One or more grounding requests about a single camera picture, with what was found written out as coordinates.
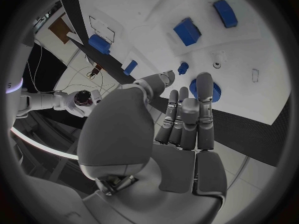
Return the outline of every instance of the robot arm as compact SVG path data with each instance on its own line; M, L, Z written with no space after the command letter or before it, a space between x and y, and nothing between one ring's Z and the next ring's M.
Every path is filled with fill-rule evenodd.
M78 117L89 116L101 100L102 97L98 90L73 92L69 95L65 92L42 94L22 90L17 118L27 117L29 111L51 108L56 111L67 110Z

